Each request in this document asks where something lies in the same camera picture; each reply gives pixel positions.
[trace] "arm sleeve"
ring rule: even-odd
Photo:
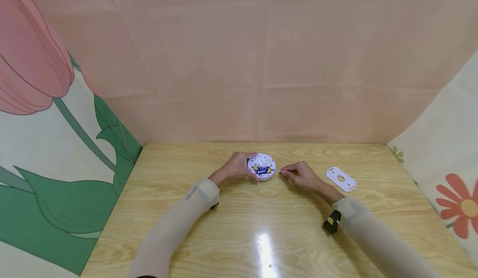
[[[409,244],[353,197],[332,206],[342,214],[340,227],[387,278],[439,278],[437,272]]]
[[[219,202],[219,189],[204,179],[195,184],[149,231],[139,246],[127,278],[167,278],[169,259],[194,222]]]

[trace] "hand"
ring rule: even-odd
[[[317,193],[326,184],[305,161],[283,167],[280,174],[306,191]]]
[[[232,178],[248,177],[252,180],[259,181],[257,175],[249,171],[247,167],[247,161],[257,155],[257,152],[234,152],[227,162],[222,165],[221,168],[214,171],[210,175],[209,179],[212,180],[217,186],[223,181],[230,180]]]
[[[280,174],[292,181],[297,187],[317,193],[328,205],[333,205],[344,197],[337,189],[315,174],[305,161],[283,167]]]

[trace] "pink wall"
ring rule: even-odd
[[[478,48],[478,0],[35,0],[148,141],[388,142]]]

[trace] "white round device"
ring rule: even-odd
[[[254,158],[249,159],[247,167],[257,175],[260,181],[270,180],[274,175],[271,169],[276,168],[276,161],[270,155],[258,153]]]

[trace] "orange flower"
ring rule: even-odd
[[[446,181],[458,195],[443,185],[437,186],[437,190],[441,194],[453,200],[451,202],[446,199],[437,199],[439,205],[449,208],[441,212],[441,217],[450,219],[458,216],[453,225],[453,230],[462,239],[468,238],[468,220],[471,220],[471,225],[478,234],[478,181],[475,184],[473,196],[470,195],[468,188],[458,175],[448,174]]]

